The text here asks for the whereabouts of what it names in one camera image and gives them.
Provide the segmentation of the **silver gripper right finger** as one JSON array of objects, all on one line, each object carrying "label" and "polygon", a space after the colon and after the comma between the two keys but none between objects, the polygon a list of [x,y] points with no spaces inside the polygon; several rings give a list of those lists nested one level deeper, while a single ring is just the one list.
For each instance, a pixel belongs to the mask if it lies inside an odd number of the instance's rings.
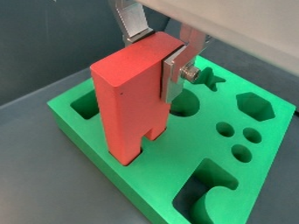
[{"label": "silver gripper right finger", "polygon": [[182,24],[181,41],[183,46],[163,61],[162,99],[166,103],[182,93],[183,82],[194,83],[199,78],[195,57],[205,47],[206,33]]}]

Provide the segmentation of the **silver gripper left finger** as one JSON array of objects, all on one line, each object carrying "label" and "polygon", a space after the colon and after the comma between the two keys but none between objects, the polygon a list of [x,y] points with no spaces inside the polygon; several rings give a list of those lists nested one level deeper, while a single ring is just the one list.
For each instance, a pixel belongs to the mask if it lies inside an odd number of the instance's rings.
[{"label": "silver gripper left finger", "polygon": [[119,28],[123,32],[123,41],[130,46],[155,33],[149,26],[143,5],[135,0],[109,0]]}]

